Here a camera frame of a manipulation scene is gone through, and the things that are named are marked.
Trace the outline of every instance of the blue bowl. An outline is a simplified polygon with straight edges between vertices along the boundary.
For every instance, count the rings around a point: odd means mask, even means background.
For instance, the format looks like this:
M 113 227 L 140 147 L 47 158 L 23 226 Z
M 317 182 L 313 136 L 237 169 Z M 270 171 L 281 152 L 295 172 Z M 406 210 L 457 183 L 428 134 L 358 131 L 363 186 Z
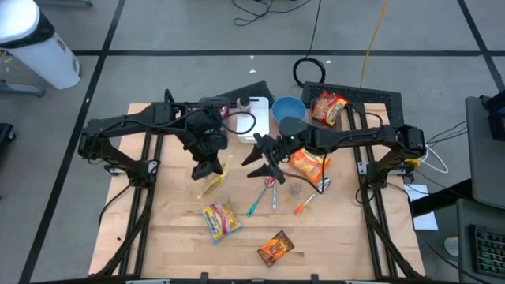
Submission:
M 282 97 L 271 106 L 271 112 L 277 123 L 280 123 L 285 117 L 300 118 L 304 121 L 306 111 L 305 104 L 294 97 Z

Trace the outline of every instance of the gray floor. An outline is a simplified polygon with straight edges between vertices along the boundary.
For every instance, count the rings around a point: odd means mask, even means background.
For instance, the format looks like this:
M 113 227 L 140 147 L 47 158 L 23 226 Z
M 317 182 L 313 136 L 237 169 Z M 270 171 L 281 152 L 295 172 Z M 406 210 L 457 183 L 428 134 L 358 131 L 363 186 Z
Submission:
M 251 9 L 256 3 L 238 0 Z M 84 6 L 41 6 L 58 34 L 74 50 L 101 50 L 118 0 Z M 501 0 L 466 1 L 489 50 L 505 50 Z M 276 9 L 292 2 L 277 1 Z M 323 0 L 315 50 L 366 50 L 380 15 L 381 1 Z M 317 2 L 289 14 L 270 14 L 244 28 L 234 17 L 247 17 L 230 1 L 126 0 L 111 50 L 296 50 L 310 43 Z M 391 0 L 375 50 L 478 50 L 455 0 Z M 291 76 L 299 56 L 107 57 L 89 118 L 123 114 L 133 102 L 160 100 L 164 88 L 175 99 L 206 95 L 266 80 L 277 97 L 299 96 Z M 358 86 L 363 57 L 320 56 L 327 83 Z M 79 57 L 82 81 L 74 88 L 47 87 L 42 99 L 0 95 L 0 121 L 16 126 L 18 139 L 2 156 L 0 171 L 0 278 L 17 282 L 62 162 L 98 58 Z M 505 58 L 493 58 L 505 73 Z M 303 65 L 304 80 L 318 80 L 318 70 Z M 25 80 L 4 74 L 9 80 Z M 430 137 L 465 119 L 464 98 L 494 95 L 497 88 L 478 57 L 371 57 L 365 87 L 402 93 L 407 123 Z M 436 146 L 449 174 L 421 171 L 443 185 L 469 177 L 467 141 Z M 109 176 L 74 156 L 32 281 L 85 277 L 95 245 L 96 220 L 104 204 Z M 430 192 L 440 190 L 423 177 Z M 441 230 L 421 236 L 443 252 L 445 237 L 456 235 L 455 209 L 436 212 Z M 457 280 L 458 273 L 421 244 L 427 274 Z

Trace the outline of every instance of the orange marker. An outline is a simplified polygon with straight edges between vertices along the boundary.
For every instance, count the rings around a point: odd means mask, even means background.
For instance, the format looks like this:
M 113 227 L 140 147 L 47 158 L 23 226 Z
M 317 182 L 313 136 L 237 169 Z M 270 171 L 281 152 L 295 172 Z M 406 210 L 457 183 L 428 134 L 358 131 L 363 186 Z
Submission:
M 301 212 L 305 209 L 305 206 L 307 206 L 307 204 L 310 202 L 310 200 L 312 200 L 312 198 L 314 198 L 314 196 L 316 196 L 316 194 L 312 194 L 308 199 L 307 201 L 305 201 L 302 205 L 300 205 L 300 207 L 298 207 L 295 211 L 294 211 L 294 214 L 295 215 L 299 215 L 301 214 Z

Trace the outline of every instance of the keyboard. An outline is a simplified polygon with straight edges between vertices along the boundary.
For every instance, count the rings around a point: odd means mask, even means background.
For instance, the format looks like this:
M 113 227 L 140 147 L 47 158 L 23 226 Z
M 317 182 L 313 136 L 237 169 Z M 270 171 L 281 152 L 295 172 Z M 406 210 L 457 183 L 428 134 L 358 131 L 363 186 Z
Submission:
M 470 226 L 473 249 L 473 271 L 505 278 L 505 230 Z

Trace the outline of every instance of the wooden table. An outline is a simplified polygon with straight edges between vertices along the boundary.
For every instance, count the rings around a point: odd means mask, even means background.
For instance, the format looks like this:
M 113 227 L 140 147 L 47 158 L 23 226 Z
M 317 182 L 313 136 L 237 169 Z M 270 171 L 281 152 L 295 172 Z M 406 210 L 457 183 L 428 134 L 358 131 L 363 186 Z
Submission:
M 146 106 L 145 103 L 131 104 L 129 113 L 139 112 Z M 383 104 L 365 104 L 365 108 L 388 122 Z M 355 120 L 359 128 L 357 115 Z M 230 118 L 230 126 L 234 127 L 235 123 L 235 117 Z M 368 125 L 377 126 L 377 118 L 368 116 Z M 349 128 L 345 112 L 342 113 L 342 127 Z M 272 122 L 270 134 L 277 133 L 278 127 Z M 124 136 L 119 148 L 139 159 L 143 141 L 144 134 Z M 155 139 L 152 140 L 151 155 L 154 144 Z M 263 160 L 241 166 L 252 146 L 242 144 L 235 135 L 230 135 L 228 148 L 219 153 L 222 162 L 229 154 L 234 156 L 226 184 L 207 199 L 198 200 L 196 195 L 201 191 L 203 181 L 193 181 L 190 177 L 195 162 L 188 151 L 182 150 L 175 136 L 165 136 L 141 276 L 199 278 L 200 273 L 206 271 L 210 278 L 228 279 L 309 279 L 313 273 L 317 273 L 320 279 L 374 279 L 365 217 L 361 205 L 354 199 L 358 180 L 353 149 L 343 148 L 328 155 L 331 164 L 326 173 L 332 180 L 331 186 L 322 196 L 316 196 L 301 215 L 294 215 L 294 209 L 314 190 L 303 181 L 286 177 L 286 183 L 278 186 L 277 212 L 272 212 L 269 191 L 256 214 L 247 217 L 246 212 L 264 188 L 262 177 L 246 177 L 264 163 Z M 375 146 L 373 151 L 376 159 L 380 159 L 389 149 Z M 283 166 L 286 166 L 285 170 L 290 169 L 289 165 Z M 388 181 L 403 187 L 400 177 L 390 176 Z M 302 187 L 296 197 L 289 193 L 293 182 L 301 183 Z M 112 177 L 107 199 L 115 196 L 126 184 L 125 176 Z M 213 245 L 199 209 L 228 197 L 243 227 Z M 132 198 L 133 190 L 130 190 L 103 216 L 90 273 L 101 269 L 121 244 L 119 240 L 124 239 Z M 413 268 L 424 274 L 405 193 L 388 187 L 383 189 L 383 200 L 392 241 Z M 268 268 L 256 250 L 280 230 L 286 232 L 295 248 Z M 377 240 L 383 274 L 386 274 L 382 242 L 379 238 Z M 137 244 L 134 244 L 134 256 L 136 250 Z M 130 271 L 133 271 L 133 257 L 130 263 Z

